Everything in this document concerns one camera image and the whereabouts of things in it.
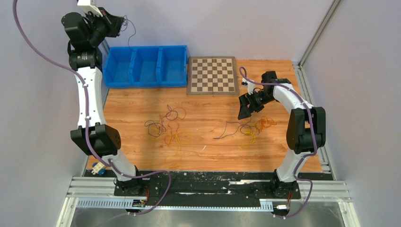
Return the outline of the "white toy car blue wheels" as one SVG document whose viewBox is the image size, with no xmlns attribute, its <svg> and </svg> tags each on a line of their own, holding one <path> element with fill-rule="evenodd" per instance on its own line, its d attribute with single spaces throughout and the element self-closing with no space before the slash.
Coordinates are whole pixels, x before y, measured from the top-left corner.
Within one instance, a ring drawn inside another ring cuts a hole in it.
<svg viewBox="0 0 401 227">
<path fill-rule="evenodd" d="M 105 175 L 105 168 L 106 168 L 106 165 L 104 165 L 103 163 L 95 162 L 92 165 L 91 174 L 103 176 L 103 175 Z"/>
</svg>

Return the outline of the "wooden chessboard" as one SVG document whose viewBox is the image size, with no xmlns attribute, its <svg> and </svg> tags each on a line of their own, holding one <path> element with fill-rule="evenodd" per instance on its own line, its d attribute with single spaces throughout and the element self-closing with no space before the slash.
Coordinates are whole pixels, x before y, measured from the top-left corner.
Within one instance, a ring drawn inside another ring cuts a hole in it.
<svg viewBox="0 0 401 227">
<path fill-rule="evenodd" d="M 188 95 L 238 95 L 236 58 L 233 56 L 190 57 Z"/>
</svg>

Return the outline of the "blue three-compartment bin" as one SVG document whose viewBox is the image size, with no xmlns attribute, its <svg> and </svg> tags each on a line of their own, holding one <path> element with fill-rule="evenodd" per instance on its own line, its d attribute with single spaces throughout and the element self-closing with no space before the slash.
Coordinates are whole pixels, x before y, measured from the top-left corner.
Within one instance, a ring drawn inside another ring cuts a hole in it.
<svg viewBox="0 0 401 227">
<path fill-rule="evenodd" d="M 103 69 L 108 88 L 185 87 L 186 45 L 112 47 Z"/>
</svg>

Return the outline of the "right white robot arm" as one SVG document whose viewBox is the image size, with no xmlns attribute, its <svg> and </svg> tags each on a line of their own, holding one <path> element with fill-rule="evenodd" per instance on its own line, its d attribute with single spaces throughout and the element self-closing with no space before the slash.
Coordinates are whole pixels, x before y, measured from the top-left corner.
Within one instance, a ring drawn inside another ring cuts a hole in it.
<svg viewBox="0 0 401 227">
<path fill-rule="evenodd" d="M 303 99 L 288 79 L 279 79 L 275 71 L 262 74 L 262 88 L 247 77 L 246 69 L 239 68 L 242 85 L 247 92 L 239 97 L 238 119 L 251 117 L 260 112 L 265 104 L 279 102 L 289 113 L 286 132 L 287 154 L 281 165 L 274 171 L 268 191 L 273 197 L 282 198 L 296 189 L 298 173 L 305 161 L 317 153 L 326 141 L 326 112 Z"/>
</svg>

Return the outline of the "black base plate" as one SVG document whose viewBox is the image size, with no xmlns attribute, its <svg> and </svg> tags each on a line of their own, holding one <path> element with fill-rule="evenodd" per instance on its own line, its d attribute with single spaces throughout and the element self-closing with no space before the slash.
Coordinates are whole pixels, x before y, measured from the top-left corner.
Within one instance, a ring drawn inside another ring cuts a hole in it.
<svg viewBox="0 0 401 227">
<path fill-rule="evenodd" d="M 273 197 L 268 186 L 272 172 L 179 172 L 159 173 L 133 183 L 117 183 L 116 175 L 106 170 L 105 175 L 96 178 L 110 179 L 111 194 L 118 197 L 145 199 L 145 204 L 192 205 L 192 206 L 255 206 L 261 199 L 286 200 L 301 199 L 300 186 L 306 180 L 333 181 L 333 177 L 323 173 L 300 173 L 296 189 L 282 198 Z"/>
</svg>

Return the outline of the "aluminium frame rail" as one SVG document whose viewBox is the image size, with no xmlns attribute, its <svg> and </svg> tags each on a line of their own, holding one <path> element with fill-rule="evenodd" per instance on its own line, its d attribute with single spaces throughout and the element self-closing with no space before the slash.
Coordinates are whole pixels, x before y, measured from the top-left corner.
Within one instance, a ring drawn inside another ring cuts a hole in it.
<svg viewBox="0 0 401 227">
<path fill-rule="evenodd" d="M 252 176 L 183 172 L 146 177 L 142 189 L 130 192 L 119 187 L 114 177 L 73 177 L 57 226 L 70 226 L 79 207 L 265 211 L 285 219 L 291 214 L 304 214 L 312 203 L 327 202 L 337 203 L 345 226 L 359 226 L 345 182 L 299 182 L 293 189 L 285 189 L 277 195 L 269 192 L 269 184 L 267 179 Z"/>
</svg>

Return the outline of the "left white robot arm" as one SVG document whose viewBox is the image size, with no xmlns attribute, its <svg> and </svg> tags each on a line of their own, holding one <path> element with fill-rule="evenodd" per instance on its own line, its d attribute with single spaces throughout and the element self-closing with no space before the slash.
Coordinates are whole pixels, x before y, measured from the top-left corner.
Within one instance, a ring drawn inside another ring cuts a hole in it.
<svg viewBox="0 0 401 227">
<path fill-rule="evenodd" d="M 119 132 L 106 124 L 101 98 L 103 60 L 99 45 L 107 37 L 119 36 L 123 22 L 123 17 L 114 16 L 104 8 L 84 16 L 71 12 L 61 19 L 70 39 L 67 53 L 79 97 L 78 126 L 70 132 L 70 137 L 86 155 L 114 171 L 118 188 L 139 196 L 145 184 L 136 177 L 136 166 L 123 154 Z"/>
</svg>

